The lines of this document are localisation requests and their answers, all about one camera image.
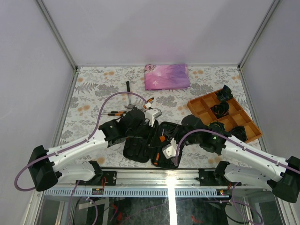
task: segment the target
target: folded cloth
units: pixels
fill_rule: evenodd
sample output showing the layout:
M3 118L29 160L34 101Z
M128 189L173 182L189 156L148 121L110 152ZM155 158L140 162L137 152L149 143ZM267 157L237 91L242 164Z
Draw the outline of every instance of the folded cloth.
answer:
M145 66L146 90L188 89L191 82L186 64Z

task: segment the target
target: orange tray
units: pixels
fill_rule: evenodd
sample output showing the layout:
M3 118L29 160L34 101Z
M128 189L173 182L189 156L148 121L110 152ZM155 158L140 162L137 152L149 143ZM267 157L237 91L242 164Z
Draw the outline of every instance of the orange tray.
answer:
M229 115L220 119L216 118L210 108L221 103L216 95L218 91L220 90L189 101L187 106L192 114L200 118L205 125L214 121L223 123L227 132L236 126L244 126L247 135L246 143L261 137L263 135L261 131L234 98L227 101L229 104Z

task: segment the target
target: glass panel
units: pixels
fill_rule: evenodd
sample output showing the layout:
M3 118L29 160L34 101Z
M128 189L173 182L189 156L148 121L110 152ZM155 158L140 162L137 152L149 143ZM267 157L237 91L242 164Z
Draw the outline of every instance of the glass panel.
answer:
M236 225L248 224L232 203L215 202L221 199L206 197L175 197L172 187L169 196L162 197L103 197L92 198L97 204L96 225ZM237 189L235 199L247 203L252 210L238 205L248 219L263 225L283 225L275 197L260 189ZM68 197L46 196L37 225L68 225ZM72 225L91 225L96 218L93 204L86 197L74 197L71 204Z

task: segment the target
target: floor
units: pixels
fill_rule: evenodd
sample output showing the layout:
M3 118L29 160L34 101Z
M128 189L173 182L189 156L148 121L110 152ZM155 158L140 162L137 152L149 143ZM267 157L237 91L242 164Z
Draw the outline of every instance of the floor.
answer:
M61 135L60 144L78 139L93 130L99 109L104 100L118 91L126 91L126 81L130 81L132 92L145 99L154 97L153 107L161 109L159 122L180 123L191 114L187 107L189 100L218 90L226 84L231 88L233 96L250 115L244 89L236 67L188 67L191 88L188 90L145 91L144 67L82 67L71 99L67 118ZM132 97L133 104L142 105L138 97ZM126 94L115 96L105 106L105 111L125 109L128 105ZM114 119L104 115L100 123ZM250 145L260 149L258 140ZM86 155L76 160L96 160L105 167L154 167L150 161L138 163L123 157L124 144L114 145L106 150ZM209 153L199 146L186 146L180 162L180 168L215 168L219 161L225 160L241 166L243 162Z

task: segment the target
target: white wall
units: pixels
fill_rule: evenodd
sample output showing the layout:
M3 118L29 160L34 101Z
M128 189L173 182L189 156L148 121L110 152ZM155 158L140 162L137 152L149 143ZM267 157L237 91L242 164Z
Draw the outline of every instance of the white wall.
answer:
M33 0L0 5L0 224L18 225L31 192L15 176L34 147L50 146L72 69ZM19 183L33 186L29 172Z
M78 65L238 64L273 0L44 0Z
M269 151L286 158L300 158L299 9L282 1L243 69Z

